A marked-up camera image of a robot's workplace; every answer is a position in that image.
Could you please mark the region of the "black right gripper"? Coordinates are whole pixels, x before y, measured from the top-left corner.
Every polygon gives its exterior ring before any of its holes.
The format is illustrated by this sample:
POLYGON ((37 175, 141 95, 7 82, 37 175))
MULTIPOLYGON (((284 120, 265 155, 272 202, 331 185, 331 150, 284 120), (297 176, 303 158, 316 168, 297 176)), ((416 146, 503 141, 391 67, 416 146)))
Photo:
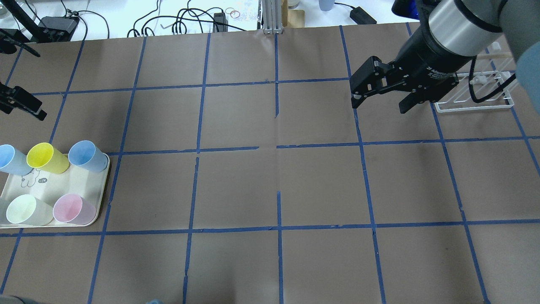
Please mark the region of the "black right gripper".
POLYGON ((384 63, 370 56, 353 73, 351 106, 357 109, 370 96, 393 91, 409 93, 399 102, 400 114, 426 101, 437 102, 457 85, 456 73, 468 61, 440 45, 429 25, 421 24, 394 60, 384 63))

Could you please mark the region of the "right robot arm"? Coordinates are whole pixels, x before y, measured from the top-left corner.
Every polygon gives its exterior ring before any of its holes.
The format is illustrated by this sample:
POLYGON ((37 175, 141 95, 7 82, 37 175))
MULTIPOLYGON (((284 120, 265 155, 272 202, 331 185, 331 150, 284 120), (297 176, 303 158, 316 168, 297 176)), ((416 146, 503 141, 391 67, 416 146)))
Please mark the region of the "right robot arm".
POLYGON ((399 102, 402 114, 417 104, 436 103, 457 86, 459 69, 470 63, 473 75, 478 55, 505 35, 515 74, 483 97, 470 89, 471 99, 482 103, 517 80, 538 111, 539 9, 538 0, 396 0, 394 14, 416 17, 420 27, 390 63, 372 56, 353 73, 352 108, 393 91, 408 93, 399 102))

